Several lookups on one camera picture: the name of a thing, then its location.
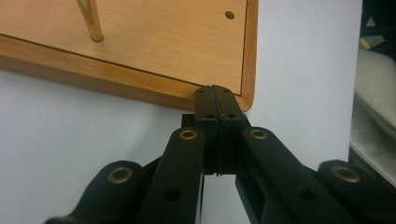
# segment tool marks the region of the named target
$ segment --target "rivet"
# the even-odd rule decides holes
[[[257,130],[254,129],[252,131],[250,131],[250,136],[257,138],[257,139],[265,139],[266,137],[268,137],[268,134],[263,132],[262,130]]]
[[[361,181],[361,177],[358,173],[343,165],[334,165],[332,167],[332,173],[338,178],[349,183],[358,183]]]
[[[195,131],[192,131],[192,130],[184,130],[184,131],[180,132],[179,136],[182,139],[190,140],[190,139],[196,138],[198,136],[198,133],[196,133]]]
[[[108,175],[107,180],[112,184],[122,184],[128,181],[133,172],[129,167],[119,166],[114,168]]]

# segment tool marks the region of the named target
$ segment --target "black plastic part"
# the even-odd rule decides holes
[[[263,128],[246,128],[241,148],[265,195],[260,223],[356,223],[355,219]]]
[[[219,110],[210,86],[195,91],[195,127],[205,133],[205,174],[219,172]]]
[[[206,175],[236,173],[236,136],[246,125],[247,119],[230,90],[205,86],[195,91],[195,127],[206,135]]]
[[[336,167],[343,167],[344,172],[335,175]],[[318,172],[333,196],[360,223],[396,223],[396,196],[359,167],[344,161],[326,161]],[[348,180],[349,175],[356,174],[358,179]]]
[[[199,223],[204,146],[205,135],[198,129],[172,133],[136,223]]]
[[[235,179],[235,185],[250,223],[260,224],[265,202],[260,186],[256,181],[245,179],[239,175]]]
[[[123,183],[111,183],[108,176],[118,167],[129,168],[132,176]],[[142,173],[142,167],[131,161],[110,163],[88,185],[76,209],[70,215],[55,217],[46,223],[133,223],[145,193],[141,184]]]

